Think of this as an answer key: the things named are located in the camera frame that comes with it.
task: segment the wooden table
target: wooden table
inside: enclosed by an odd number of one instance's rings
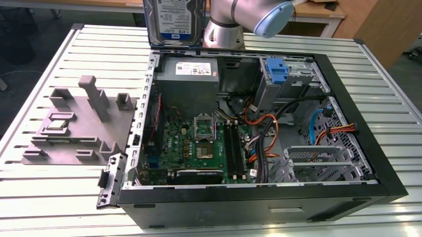
[[[128,13],[144,11],[143,0],[0,0],[0,6]],[[311,1],[298,5],[295,21],[326,24],[321,37],[330,38],[347,15],[339,7],[335,11],[330,11],[323,6],[325,4]]]

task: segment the metal bracket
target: metal bracket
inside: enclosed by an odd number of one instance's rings
[[[210,132],[203,133],[200,131],[199,123],[203,122],[210,126]],[[214,142],[214,118],[212,116],[208,116],[207,114],[199,114],[196,117],[194,117],[194,127],[195,127],[195,142],[198,143],[202,139],[208,140],[208,142]]]
[[[119,208],[118,200],[123,184],[127,154],[119,153],[110,157],[107,168],[102,170],[99,178],[100,195],[98,209]]]

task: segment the sticker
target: sticker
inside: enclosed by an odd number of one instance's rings
[[[176,64],[176,75],[211,76],[211,63],[187,63]]]
[[[254,112],[257,112],[257,106],[255,105],[250,105],[250,109],[251,109],[251,111],[254,111]]]
[[[251,169],[250,176],[257,177],[258,176],[258,170]]]
[[[139,4],[139,3],[127,3],[126,5],[127,5],[127,6],[140,6],[140,7],[143,6],[143,5]]]
[[[345,18],[345,16],[342,16],[342,15],[330,15],[330,17],[333,17],[333,18]]]
[[[158,0],[158,23],[160,33],[191,33],[192,14],[187,9],[188,2],[188,0]]]

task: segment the slotted aluminum table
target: slotted aluminum table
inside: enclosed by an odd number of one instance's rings
[[[52,105],[56,86],[95,75],[108,96],[140,95],[147,30],[72,29],[0,141],[0,236],[418,236],[422,233],[422,117],[365,45],[350,39],[246,34],[247,49],[326,54],[406,185],[409,196],[335,222],[142,230],[122,209],[96,210],[102,166],[23,165],[22,154]]]

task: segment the hard drive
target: hard drive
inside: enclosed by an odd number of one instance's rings
[[[202,45],[206,0],[144,0],[150,44]]]

